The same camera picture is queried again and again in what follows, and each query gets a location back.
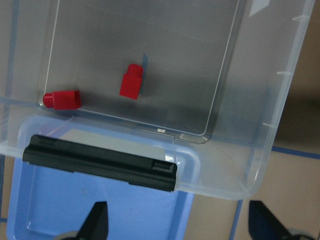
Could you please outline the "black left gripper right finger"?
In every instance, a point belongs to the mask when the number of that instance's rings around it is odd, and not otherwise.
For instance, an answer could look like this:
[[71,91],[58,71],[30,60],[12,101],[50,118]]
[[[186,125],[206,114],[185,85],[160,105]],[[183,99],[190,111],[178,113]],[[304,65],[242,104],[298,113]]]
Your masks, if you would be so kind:
[[248,232],[252,240],[297,240],[260,200],[251,200]]

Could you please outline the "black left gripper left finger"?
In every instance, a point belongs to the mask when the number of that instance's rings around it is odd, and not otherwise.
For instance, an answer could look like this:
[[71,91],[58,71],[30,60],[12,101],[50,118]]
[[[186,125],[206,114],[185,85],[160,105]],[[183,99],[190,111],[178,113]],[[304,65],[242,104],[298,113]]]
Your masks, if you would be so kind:
[[106,240],[109,234],[108,205],[106,201],[95,202],[75,240]]

